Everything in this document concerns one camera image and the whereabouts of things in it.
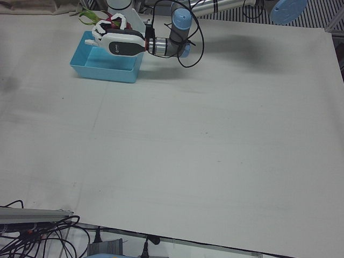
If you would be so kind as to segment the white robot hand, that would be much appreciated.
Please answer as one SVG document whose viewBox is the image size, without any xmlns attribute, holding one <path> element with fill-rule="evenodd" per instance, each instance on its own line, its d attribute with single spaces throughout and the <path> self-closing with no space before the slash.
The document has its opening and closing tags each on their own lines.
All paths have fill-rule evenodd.
<svg viewBox="0 0 344 258">
<path fill-rule="evenodd" d="M 100 47 L 114 56 L 134 57 L 147 50 L 146 38 L 133 30 L 121 13 L 99 19 L 94 23 L 91 35 L 92 39 L 86 39 L 85 44 Z"/>
</svg>

